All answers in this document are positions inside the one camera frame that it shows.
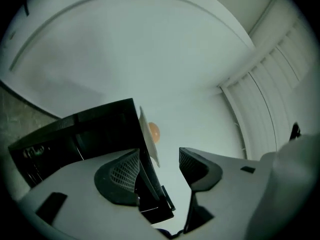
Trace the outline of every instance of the vertical slat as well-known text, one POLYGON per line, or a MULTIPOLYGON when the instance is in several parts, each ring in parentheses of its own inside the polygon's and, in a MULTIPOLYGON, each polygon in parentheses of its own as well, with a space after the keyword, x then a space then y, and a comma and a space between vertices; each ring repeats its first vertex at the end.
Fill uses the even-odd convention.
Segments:
POLYGON ((287 117, 287 110, 284 100, 279 92, 276 82, 273 80, 268 70, 272 66, 268 61, 257 65, 257 69, 251 72, 257 85, 259 86, 273 122, 276 138, 276 148, 288 142, 290 137, 290 123, 287 117))
POLYGON ((229 91, 229 88, 222 87, 221 89, 222 89, 224 95, 226 96, 227 100, 229 101, 229 104, 232 107, 233 112, 235 114, 235 117, 237 118, 237 121, 239 123, 239 127, 240 127, 240 130, 242 133, 243 142, 244 142, 244 146, 245 146, 246 158, 248 160, 253 160, 252 143, 251 143, 251 138, 249 137, 249 133, 248 133, 248 124, 245 122, 243 115, 242 115, 242 111, 239 110, 239 106, 236 103, 234 96, 229 91))
POLYGON ((314 35, 312 29, 307 26, 307 24, 299 19, 291 29, 292 31, 297 31, 300 39, 305 43, 307 52, 313 58, 314 61, 319 59, 319 43, 314 35))
POLYGON ((286 36, 278 46, 285 53, 287 60, 294 69, 294 72, 297 74, 299 80, 303 79, 308 70, 308 65, 306 65, 306 63, 303 61, 301 54, 297 52, 295 47, 289 42, 289 39, 286 36))
POLYGON ((242 112, 252 143, 252 156, 259 160, 267 152, 276 150, 271 117, 261 92, 250 75, 232 87, 232 95, 242 112))
POLYGON ((271 78, 274 81, 275 86, 278 88, 281 96, 285 98, 292 92, 292 88, 283 73, 280 69, 276 60, 268 54, 265 59, 262 61, 262 64, 266 67, 268 74, 270 74, 271 78))
POLYGON ((292 43, 297 47, 299 52, 303 55, 305 60, 308 63, 309 67, 312 67, 315 63, 314 51, 310 49, 310 46, 307 43, 302 35, 297 31, 295 27, 293 27, 287 34, 287 37, 292 41, 292 43))
POLYGON ((295 88, 298 85, 299 80, 293 68, 291 67, 289 62, 286 60, 284 55, 280 52, 280 50, 277 47, 270 53, 270 55, 279 66, 287 82, 289 83, 291 89, 295 88))
POLYGON ((287 61, 287 63, 290 65, 294 75, 298 79, 298 82, 301 80, 301 75, 299 71, 297 71, 297 66, 292 62, 292 58, 290 58, 288 51, 285 50, 280 44, 276 46, 276 49, 282 54, 284 59, 287 61))
POLYGON ((294 58, 294 63, 297 65, 297 70, 303 78, 310 69, 306 58, 287 35, 283 38, 283 44, 286 45, 287 49, 289 48, 290 54, 294 58))

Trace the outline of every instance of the curved edge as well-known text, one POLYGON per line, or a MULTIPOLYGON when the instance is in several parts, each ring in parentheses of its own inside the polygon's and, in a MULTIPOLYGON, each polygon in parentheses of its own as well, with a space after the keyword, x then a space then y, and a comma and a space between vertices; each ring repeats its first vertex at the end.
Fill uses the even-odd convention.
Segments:
POLYGON ((60 240, 76 240, 74 237, 67 235, 64 232, 54 228, 53 226, 45 223, 33 210, 29 207, 23 206, 18 203, 18 208, 30 226, 33 227, 46 239, 60 239, 60 240))
MULTIPOLYGON (((25 19, 23 30, 21 28, 17 30, 15 38, 7 44, 6 48, 6 40, 1 42, 1 48, 2 50, 7 50, 6 53, 8 56, 4 56, 2 58, 0 63, 0 72, 10 70, 12 68, 12 64, 17 60, 17 56, 22 53, 21 50, 28 45, 30 38, 32 38, 39 29, 50 22, 54 17, 58 16, 61 12, 87 1, 89 0, 45 0, 41 6, 38 6, 38 9, 35 12, 25 19)), ((248 46, 248 48, 254 48, 250 37, 241 24, 220 2, 217 0, 184 1, 190 2, 215 16, 230 28, 248 46)))
POLYGON ((179 148, 179 169, 193 193, 209 191, 223 175, 218 164, 185 147, 179 148))
POLYGON ((119 176, 116 176, 116 179, 113 178, 114 172, 117 169, 117 167, 122 166, 124 163, 126 163, 128 160, 131 160, 134 157, 137 157, 137 168, 139 168, 139 153, 140 150, 138 148, 129 151, 126 154, 123 154, 119 158, 109 161, 102 166, 99 167, 99 169, 94 174, 94 185, 96 189, 99 191, 99 193, 108 201, 115 205, 125 205, 125 206, 137 206, 137 197, 134 192, 131 190, 128 190, 123 186, 121 182, 124 182, 122 174, 119 174, 119 176))
POLYGON ((156 144, 153 140, 147 117, 146 117, 145 112, 141 106, 140 106, 139 123, 140 123, 142 135, 143 135, 144 142, 145 142, 146 148, 148 150, 149 156, 155 160, 156 165, 160 168, 160 161, 159 161, 159 156, 158 156, 156 144))
POLYGON ((276 0, 270 4, 268 13, 261 18, 261 21, 255 26, 254 33, 251 34, 255 41, 256 50, 252 57, 240 65, 237 73, 233 74, 225 83, 225 86, 236 83, 245 74, 250 72, 267 54, 273 49, 279 48, 278 43, 286 36, 299 16, 299 12, 294 5, 288 4, 288 1, 276 0))
POLYGON ((51 117, 53 119, 56 119, 56 120, 59 120, 61 119, 62 117, 58 117, 46 110, 44 110, 43 108, 39 107, 39 106, 36 106, 34 105, 32 102, 28 101, 27 99, 25 99, 24 97, 22 97, 21 95, 19 95, 17 92, 13 91, 13 89, 9 88, 4 82, 2 82, 0 80, 0 88, 4 89, 6 92, 8 92, 10 95, 12 95, 14 98, 16 98, 17 100, 19 100, 20 102, 26 104, 27 106, 33 108, 34 110, 42 113, 42 114, 45 114, 46 116, 48 117, 51 117))
POLYGON ((221 90, 223 91, 225 97, 227 98, 227 100, 230 103, 231 108, 233 109, 233 112, 235 114, 236 119, 238 120, 239 126, 240 126, 240 130, 242 133, 242 138, 244 141, 244 145, 245 145, 245 153, 246 153, 246 159, 248 160, 253 160, 253 156, 252 156, 252 151, 251 151, 251 143, 249 140, 249 134, 245 125, 245 121, 238 109, 238 106, 236 105, 236 102, 234 101, 234 99, 232 98, 231 93, 229 92, 229 90, 226 87, 221 87, 221 90))

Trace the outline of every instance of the white plastic panel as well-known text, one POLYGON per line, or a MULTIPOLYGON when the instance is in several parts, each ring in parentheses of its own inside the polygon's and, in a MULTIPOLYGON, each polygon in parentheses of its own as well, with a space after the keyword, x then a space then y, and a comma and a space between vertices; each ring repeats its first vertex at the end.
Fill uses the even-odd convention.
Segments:
POLYGON ((245 142, 246 147, 250 145, 248 159, 254 160, 264 153, 278 151, 287 143, 295 122, 306 125, 301 115, 299 117, 292 110, 289 100, 298 104, 293 98, 295 90, 319 62, 316 38, 300 16, 274 47, 268 46, 269 50, 261 56, 265 46, 261 45, 249 60, 247 65, 250 67, 244 70, 247 72, 244 76, 231 76, 232 80, 222 85, 222 90, 228 91, 231 106, 237 111, 242 134, 250 140, 245 142))
POLYGON ((207 90, 253 49, 217 0, 39 0, 3 50, 0 79, 65 117, 207 90))

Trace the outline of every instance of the white plastic surface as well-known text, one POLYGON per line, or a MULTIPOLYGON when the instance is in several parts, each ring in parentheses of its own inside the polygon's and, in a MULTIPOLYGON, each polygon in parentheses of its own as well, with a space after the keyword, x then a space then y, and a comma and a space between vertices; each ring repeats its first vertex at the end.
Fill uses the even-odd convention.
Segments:
MULTIPOLYGON (((63 234, 78 240, 105 240, 106 237, 110 240, 165 239, 150 227, 138 207, 113 204, 104 198, 95 186, 96 171, 129 151, 66 165, 31 189, 19 202, 19 206, 28 213, 30 210, 36 212, 52 192, 63 193, 67 198, 52 223, 52 226, 63 234)), ((38 230, 43 227, 41 224, 37 225, 38 230)), ((46 237, 57 239, 50 231, 45 232, 46 237)))
POLYGON ((156 165, 160 167, 157 148, 153 140, 152 133, 150 131, 148 120, 141 106, 140 106, 139 123, 140 123, 141 131, 143 134, 144 142, 148 150, 149 156, 152 157, 155 160, 156 165))
POLYGON ((65 117, 214 87, 254 48, 217 0, 45 0, 1 47, 0 79, 65 117))
POLYGON ((288 0, 274 2, 252 39, 258 44, 255 54, 222 89, 227 90, 241 121, 245 146, 251 153, 248 158, 259 160, 289 141, 295 122, 301 133, 317 133, 316 92, 306 91, 306 86, 314 88, 315 81, 304 78, 317 67, 320 57, 312 29, 288 0))

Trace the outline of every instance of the mesh grille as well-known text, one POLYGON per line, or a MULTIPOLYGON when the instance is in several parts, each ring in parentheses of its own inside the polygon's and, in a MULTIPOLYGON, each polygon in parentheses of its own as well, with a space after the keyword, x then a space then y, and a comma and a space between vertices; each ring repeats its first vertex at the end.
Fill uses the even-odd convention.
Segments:
POLYGON ((140 171, 138 153, 129 156, 117 164, 110 172, 111 180, 119 187, 130 192, 135 191, 136 178, 140 171))
POLYGON ((182 150, 179 153, 179 168, 189 185, 202 179, 209 171, 205 164, 184 153, 182 150))

